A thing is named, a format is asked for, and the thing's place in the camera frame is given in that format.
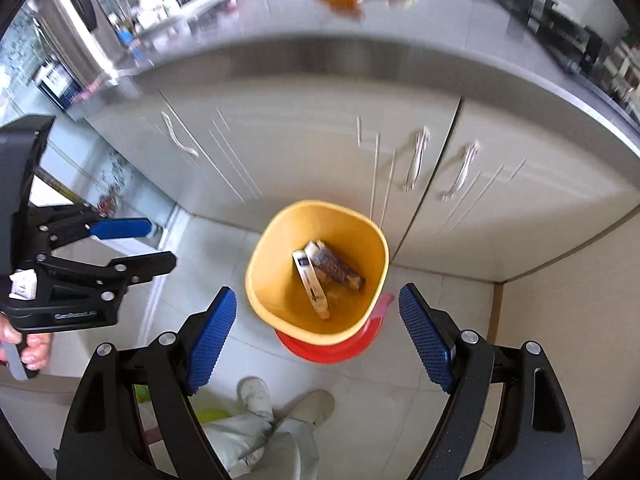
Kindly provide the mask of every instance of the person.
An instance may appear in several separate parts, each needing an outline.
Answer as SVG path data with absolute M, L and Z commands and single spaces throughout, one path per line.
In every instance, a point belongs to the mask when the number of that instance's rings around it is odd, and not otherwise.
M 20 357 L 29 370 L 42 370 L 49 364 L 51 355 L 51 340 L 53 334 L 27 335 L 27 348 L 22 350 Z M 0 341 L 18 344 L 22 341 L 22 334 L 18 332 L 4 314 L 0 314 Z M 4 349 L 0 347 L 0 361 L 6 362 Z
M 202 425 L 229 476 L 241 480 L 315 480 L 319 455 L 313 434 L 334 412 L 332 395 L 313 392 L 276 422 L 263 380 L 245 379 L 239 393 L 244 413 Z M 158 469 L 176 475 L 162 441 L 149 449 Z

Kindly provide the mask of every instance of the white cabinet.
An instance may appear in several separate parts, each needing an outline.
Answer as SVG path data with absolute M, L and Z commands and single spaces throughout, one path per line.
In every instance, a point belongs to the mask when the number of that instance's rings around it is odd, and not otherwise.
M 135 168 L 188 212 L 213 216 L 242 203 L 212 157 L 159 93 L 106 108 L 89 123 Z
M 216 154 L 216 165 L 243 198 L 211 218 L 261 231 L 280 209 L 302 199 L 327 200 L 369 216 L 374 195 L 372 219 L 380 223 L 385 211 L 382 229 L 392 254 L 459 103 L 442 92 L 318 76 L 162 93 L 202 147 Z M 416 136 L 425 131 L 428 140 L 416 156 Z M 415 185 L 404 192 L 411 170 Z
M 443 202 L 474 142 L 461 189 Z M 501 282 L 575 248 L 638 203 L 635 187 L 595 156 L 511 114 L 465 102 L 395 263 Z

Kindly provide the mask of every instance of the gray countertop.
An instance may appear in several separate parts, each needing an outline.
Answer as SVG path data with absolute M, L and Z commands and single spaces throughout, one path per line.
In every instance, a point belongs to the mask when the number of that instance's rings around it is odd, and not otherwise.
M 238 0 L 140 38 L 69 109 L 88 116 L 156 89 L 242 76 L 317 73 L 428 86 L 533 120 L 640 188 L 640 134 L 556 65 L 494 0 L 365 0 L 359 18 L 319 0 Z

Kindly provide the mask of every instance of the blue gripper pad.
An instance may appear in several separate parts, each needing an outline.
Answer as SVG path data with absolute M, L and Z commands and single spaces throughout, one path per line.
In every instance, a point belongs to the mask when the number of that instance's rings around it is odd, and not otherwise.
M 151 232 L 151 222 L 146 218 L 115 218 L 101 220 L 90 233 L 100 240 L 114 238 L 143 238 Z
M 398 305 L 404 326 L 431 382 L 439 384 L 444 392 L 450 394 L 455 383 L 451 371 L 451 348 L 444 342 L 431 319 L 429 305 L 413 283 L 400 289 Z
M 216 304 L 210 307 L 212 312 L 209 319 L 191 347 L 186 380 L 187 394 L 190 396 L 209 382 L 226 336 L 236 320 L 236 294 L 230 288 L 225 289 L 216 296 Z

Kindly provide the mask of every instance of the yellow trash bin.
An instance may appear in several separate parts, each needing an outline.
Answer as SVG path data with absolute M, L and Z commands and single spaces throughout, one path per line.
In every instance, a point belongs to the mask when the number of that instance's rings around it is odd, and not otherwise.
M 366 280 L 360 292 L 329 300 L 329 319 L 316 314 L 291 253 L 322 240 Z M 267 324 L 314 345 L 333 345 L 354 335 L 371 313 L 389 266 L 382 231 L 366 216 L 318 200 L 280 211 L 262 234 L 244 286 L 255 313 Z

